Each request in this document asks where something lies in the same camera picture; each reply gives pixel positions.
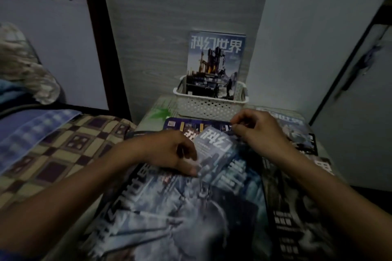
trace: blue plaid cloth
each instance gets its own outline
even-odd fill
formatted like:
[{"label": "blue plaid cloth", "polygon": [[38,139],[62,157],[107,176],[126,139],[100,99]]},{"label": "blue plaid cloth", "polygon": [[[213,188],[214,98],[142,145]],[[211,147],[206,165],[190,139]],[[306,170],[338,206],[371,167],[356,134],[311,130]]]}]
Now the blue plaid cloth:
[{"label": "blue plaid cloth", "polygon": [[[36,113],[34,118],[31,120],[27,118],[27,121],[24,118],[23,123],[16,130],[13,130],[11,134],[0,140],[0,175],[26,155],[47,135],[81,113],[71,109],[39,110],[42,112],[39,114],[37,114],[37,110],[31,111]],[[20,113],[28,114],[29,112],[22,111]],[[9,122],[12,120],[12,117],[9,120],[7,118],[5,117],[1,121]]]}]

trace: white plastic basket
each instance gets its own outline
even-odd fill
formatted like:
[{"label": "white plastic basket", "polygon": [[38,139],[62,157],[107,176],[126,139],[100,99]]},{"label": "white plastic basket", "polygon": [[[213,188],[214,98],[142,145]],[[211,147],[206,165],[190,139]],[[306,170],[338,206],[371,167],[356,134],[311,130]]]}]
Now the white plastic basket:
[{"label": "white plastic basket", "polygon": [[177,110],[182,116],[192,118],[230,121],[249,101],[248,90],[243,82],[237,81],[234,100],[218,99],[185,94],[186,75],[173,93],[177,97]]}]

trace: wood grain panel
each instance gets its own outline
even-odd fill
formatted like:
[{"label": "wood grain panel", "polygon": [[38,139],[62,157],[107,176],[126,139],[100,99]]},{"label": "wood grain panel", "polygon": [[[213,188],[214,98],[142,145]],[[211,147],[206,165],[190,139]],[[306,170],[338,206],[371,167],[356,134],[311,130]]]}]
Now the wood grain panel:
[{"label": "wood grain panel", "polygon": [[192,30],[247,35],[245,81],[265,0],[106,0],[132,119],[186,74]]}]

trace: patterned bedding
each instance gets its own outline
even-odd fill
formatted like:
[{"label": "patterned bedding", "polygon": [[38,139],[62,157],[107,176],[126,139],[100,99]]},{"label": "patterned bedding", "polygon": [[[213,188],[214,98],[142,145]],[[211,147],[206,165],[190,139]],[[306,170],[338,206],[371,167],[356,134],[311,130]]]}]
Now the patterned bedding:
[{"label": "patterned bedding", "polygon": [[80,115],[67,122],[0,176],[0,210],[82,169],[135,128],[113,116]]}]

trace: blue sleeve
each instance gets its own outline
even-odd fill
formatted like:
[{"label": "blue sleeve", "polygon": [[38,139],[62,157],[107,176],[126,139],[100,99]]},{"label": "blue sleeve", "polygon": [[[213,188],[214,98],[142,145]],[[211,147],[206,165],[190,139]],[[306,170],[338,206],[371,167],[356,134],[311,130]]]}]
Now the blue sleeve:
[{"label": "blue sleeve", "polygon": [[0,261],[38,261],[42,257],[27,258],[17,253],[11,253],[5,250],[0,250]]}]

